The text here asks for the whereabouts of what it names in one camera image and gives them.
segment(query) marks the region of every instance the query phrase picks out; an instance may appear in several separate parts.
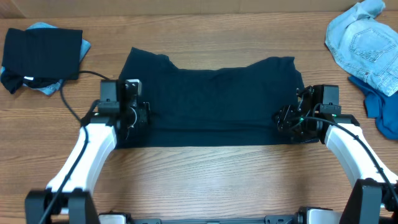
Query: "black metal mount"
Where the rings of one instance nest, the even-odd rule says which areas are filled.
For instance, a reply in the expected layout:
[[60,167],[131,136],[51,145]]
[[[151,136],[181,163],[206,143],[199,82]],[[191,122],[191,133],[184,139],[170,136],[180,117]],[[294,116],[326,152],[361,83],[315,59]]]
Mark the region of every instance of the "black metal mount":
[[[38,224],[47,205],[55,193],[51,190],[31,190],[25,199],[27,224]],[[69,223],[100,224],[94,202],[89,192],[75,189],[71,193],[61,193],[51,215],[59,215],[62,208],[68,208]],[[55,223],[49,216],[45,224]]]
[[279,132],[290,135],[293,142],[307,143],[320,140],[322,144],[325,143],[329,124],[300,119],[303,116],[314,116],[334,123],[348,123],[359,126],[353,115],[341,114],[338,86],[308,86],[303,90],[297,90],[297,97],[299,100],[296,105],[283,106],[273,116]]
[[83,125],[104,123],[114,126],[118,142],[130,133],[143,132],[150,124],[150,105],[141,102],[139,80],[101,80],[98,111],[90,111],[82,118]]
[[[394,212],[392,217],[380,217],[380,206],[389,212]],[[398,223],[395,214],[398,208],[387,189],[386,183],[378,183],[373,179],[358,179],[341,216],[341,224],[365,223]]]

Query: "folded black cloth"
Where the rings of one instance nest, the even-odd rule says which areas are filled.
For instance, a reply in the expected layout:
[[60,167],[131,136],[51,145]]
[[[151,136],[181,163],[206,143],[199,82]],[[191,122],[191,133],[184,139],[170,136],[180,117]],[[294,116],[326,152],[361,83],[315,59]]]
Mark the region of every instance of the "folded black cloth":
[[245,68],[178,69],[168,56],[133,48],[119,76],[142,82],[150,103],[149,132],[118,147],[245,146],[292,143],[272,115],[296,104],[303,89],[293,57],[271,57]]
[[13,93],[22,83],[40,88],[54,80],[78,79],[82,33],[70,29],[10,28],[4,43],[2,66],[6,71],[1,82]]

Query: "wire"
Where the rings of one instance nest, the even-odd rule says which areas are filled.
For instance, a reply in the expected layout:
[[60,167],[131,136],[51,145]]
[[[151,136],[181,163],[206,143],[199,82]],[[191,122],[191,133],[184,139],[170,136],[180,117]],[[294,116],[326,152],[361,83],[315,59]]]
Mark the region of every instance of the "wire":
[[379,163],[377,162],[376,158],[373,156],[372,152],[369,150],[367,145],[362,140],[360,140],[359,136],[355,135],[354,133],[352,133],[351,131],[347,130],[346,128],[342,127],[339,124],[336,124],[336,123],[334,123],[332,121],[328,121],[327,119],[304,116],[304,117],[293,118],[292,120],[296,120],[296,119],[312,119],[312,120],[315,120],[315,121],[322,121],[324,123],[328,123],[330,125],[334,125],[337,128],[340,128],[341,130],[345,131],[347,134],[349,134],[355,140],[357,140],[357,142],[359,142],[359,144],[365,149],[366,153],[368,154],[369,158],[372,160],[372,162],[373,162],[374,166],[376,167],[377,171],[380,173],[381,177],[383,178],[383,180],[387,184],[387,187],[388,187],[389,191],[391,192],[392,197],[395,200],[396,208],[398,208],[398,196],[397,196],[395,190],[392,188],[392,185],[391,185],[390,181],[388,180],[386,174],[384,173],[383,168],[380,167]]
[[[104,75],[101,75],[101,74],[99,74],[99,73],[96,73],[96,72],[86,71],[86,70],[82,70],[82,71],[79,71],[79,72],[78,72],[78,74],[81,74],[81,73],[90,73],[90,74],[93,74],[93,75],[97,75],[97,76],[99,76],[99,77],[101,77],[101,78],[104,78],[104,79],[106,79],[106,80],[109,80],[108,77],[106,77],[106,76],[104,76]],[[84,130],[84,132],[85,132],[86,138],[85,138],[85,143],[84,143],[84,145],[83,145],[83,148],[81,149],[81,151],[80,151],[78,157],[76,158],[75,162],[72,164],[70,170],[68,171],[68,173],[66,174],[65,178],[63,179],[63,181],[62,181],[61,185],[59,186],[57,192],[56,192],[55,195],[52,197],[50,203],[47,205],[47,208],[45,209],[45,211],[44,211],[42,217],[40,218],[39,224],[45,223],[45,221],[47,220],[47,218],[48,218],[49,215],[51,214],[52,209],[53,209],[53,207],[54,207],[54,205],[55,205],[55,202],[57,202],[57,199],[59,198],[59,196],[60,196],[61,193],[62,193],[63,187],[67,184],[68,180],[69,180],[70,177],[72,176],[73,171],[75,170],[76,166],[78,165],[80,159],[83,157],[83,154],[84,154],[84,152],[86,151],[87,144],[88,144],[88,131],[87,131],[87,129],[86,129],[86,126],[82,125],[81,119],[80,119],[79,116],[74,112],[74,110],[70,107],[70,105],[68,104],[68,102],[66,101],[66,99],[65,99],[65,97],[64,97],[64,95],[63,95],[63,86],[66,84],[66,82],[67,82],[67,81],[65,80],[64,83],[62,83],[62,85],[60,86],[61,100],[62,100],[63,104],[68,108],[68,110],[71,112],[71,114],[76,118],[76,120],[79,121],[80,125],[82,126],[82,128],[83,128],[83,130]],[[93,110],[95,109],[95,107],[98,105],[99,102],[100,102],[99,100],[95,100],[95,101],[93,102],[93,104],[91,105],[90,110],[88,111],[88,113],[89,113],[90,111],[93,111]]]
[[[305,116],[308,116],[310,114],[310,112],[311,112],[311,110],[308,110],[308,112],[307,112],[307,114]],[[289,130],[293,130],[294,128],[299,126],[303,121],[304,121],[304,119],[300,120],[297,124],[295,124],[291,128],[289,128]]]
[[134,112],[134,114],[136,115],[136,120],[134,121],[134,123],[132,124],[132,125],[130,125],[130,127],[129,128],[133,128],[134,127],[134,125],[136,124],[136,122],[137,122],[137,112],[135,111],[135,109],[134,108],[132,108],[131,106],[130,106],[130,108],[132,109],[132,111]]
[[313,111],[312,111],[312,116],[315,117],[315,111],[317,110],[317,107],[320,106],[322,103],[317,103],[314,107],[313,107]]

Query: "table surface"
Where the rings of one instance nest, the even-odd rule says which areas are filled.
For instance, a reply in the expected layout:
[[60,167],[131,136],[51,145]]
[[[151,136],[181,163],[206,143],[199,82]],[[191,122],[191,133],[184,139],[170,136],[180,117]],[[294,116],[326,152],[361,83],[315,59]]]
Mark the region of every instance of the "table surface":
[[[363,94],[351,84],[324,44],[339,12],[199,16],[2,19],[9,27],[44,21],[82,29],[91,49],[81,64],[118,78],[131,47],[166,54],[179,68],[245,67],[271,56],[294,56],[304,84],[340,86],[343,113],[353,114],[382,161],[398,172],[398,143],[366,118]],[[378,21],[398,30],[398,12]],[[65,86],[68,102],[84,115],[100,95],[100,80],[81,75]],[[0,223],[24,223],[24,198],[43,189],[73,149],[79,125],[60,100],[22,88],[0,88]],[[123,149],[111,153],[99,176],[99,212],[134,218],[234,218],[294,213],[301,205],[342,211],[351,193],[335,156],[322,144],[246,147]]]

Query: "light blue denim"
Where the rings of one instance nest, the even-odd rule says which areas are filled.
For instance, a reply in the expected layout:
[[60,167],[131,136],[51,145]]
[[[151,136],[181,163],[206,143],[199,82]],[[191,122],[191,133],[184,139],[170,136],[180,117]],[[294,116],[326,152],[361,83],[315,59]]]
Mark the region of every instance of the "light blue denim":
[[[58,28],[58,27],[51,26],[50,24],[46,24],[45,22],[36,22],[35,24],[31,25],[27,29],[36,29],[36,28]],[[90,47],[91,47],[91,44],[87,40],[82,39],[81,47],[80,47],[80,58],[79,58],[80,62],[83,60],[83,58],[87,54],[87,51],[90,49]],[[5,68],[1,67],[1,73],[3,73],[3,71],[5,71]],[[50,96],[53,93],[55,93],[57,90],[60,89],[63,81],[64,80],[59,80],[58,82],[51,84],[49,86],[46,86],[43,88],[33,88],[33,90],[39,90],[39,91],[43,92],[44,94],[46,94],[47,96]]]
[[398,34],[374,18],[382,0],[365,0],[333,19],[325,43],[346,72],[387,96],[398,90]]

